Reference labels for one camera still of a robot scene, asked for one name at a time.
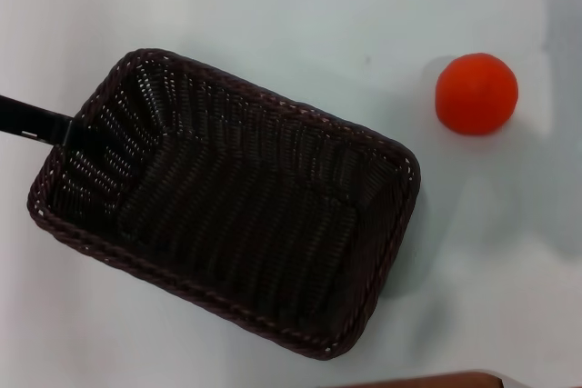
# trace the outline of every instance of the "white surface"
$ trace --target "white surface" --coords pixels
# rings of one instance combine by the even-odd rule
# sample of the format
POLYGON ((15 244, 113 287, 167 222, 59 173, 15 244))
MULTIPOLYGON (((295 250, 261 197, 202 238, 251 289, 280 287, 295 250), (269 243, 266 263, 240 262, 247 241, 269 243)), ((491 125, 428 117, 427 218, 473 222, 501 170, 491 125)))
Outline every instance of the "white surface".
POLYGON ((73 114, 142 46, 410 147, 423 190, 396 268, 356 347, 308 360, 41 232, 25 199, 48 150, 1 135, 0 386, 291 388, 475 368, 582 383, 580 0, 0 0, 0 93, 73 114), (462 138, 423 90, 443 56, 477 51, 514 69, 521 96, 502 133, 462 138))

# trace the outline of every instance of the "black handle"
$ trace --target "black handle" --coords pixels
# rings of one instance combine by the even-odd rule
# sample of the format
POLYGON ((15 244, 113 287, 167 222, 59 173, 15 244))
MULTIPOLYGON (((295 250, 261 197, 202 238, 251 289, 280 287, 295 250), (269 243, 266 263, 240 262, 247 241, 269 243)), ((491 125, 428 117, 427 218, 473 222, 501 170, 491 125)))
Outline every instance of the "black handle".
POLYGON ((0 95, 0 131, 91 154, 103 154, 111 149, 125 159, 133 159, 110 135, 85 128, 68 115, 23 104, 3 95, 0 95))
POLYGON ((52 145, 67 145, 74 120, 0 95, 0 131, 52 145))

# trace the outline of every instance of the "red ball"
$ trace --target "red ball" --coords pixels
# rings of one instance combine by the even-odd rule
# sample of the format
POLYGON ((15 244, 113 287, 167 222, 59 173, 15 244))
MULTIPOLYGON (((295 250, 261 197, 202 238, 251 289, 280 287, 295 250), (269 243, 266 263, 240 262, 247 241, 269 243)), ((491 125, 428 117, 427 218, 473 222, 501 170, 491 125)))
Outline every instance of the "red ball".
POLYGON ((509 120, 516 104, 516 76, 493 55, 461 56, 436 82, 436 115, 459 134, 491 134, 509 120))

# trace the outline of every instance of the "woven pattern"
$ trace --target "woven pattern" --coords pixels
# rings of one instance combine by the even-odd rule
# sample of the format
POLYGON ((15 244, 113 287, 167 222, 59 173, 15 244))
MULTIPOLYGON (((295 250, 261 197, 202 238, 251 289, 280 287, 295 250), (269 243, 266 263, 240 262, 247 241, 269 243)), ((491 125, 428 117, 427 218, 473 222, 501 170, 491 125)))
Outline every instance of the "woven pattern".
POLYGON ((404 146, 153 49, 76 118, 117 153, 56 147, 29 195, 39 226, 295 352, 354 345, 418 193, 404 146))

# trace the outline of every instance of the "dark brown wicker basket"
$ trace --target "dark brown wicker basket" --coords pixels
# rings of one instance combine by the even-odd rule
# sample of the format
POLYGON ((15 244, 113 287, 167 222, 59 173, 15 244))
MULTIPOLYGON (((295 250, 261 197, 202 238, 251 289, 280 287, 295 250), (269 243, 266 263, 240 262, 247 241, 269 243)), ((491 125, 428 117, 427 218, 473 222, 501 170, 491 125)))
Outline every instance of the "dark brown wicker basket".
POLYGON ((75 119, 117 152, 53 148, 28 198, 40 227, 294 352, 356 343, 419 189, 404 146, 154 49, 75 119))

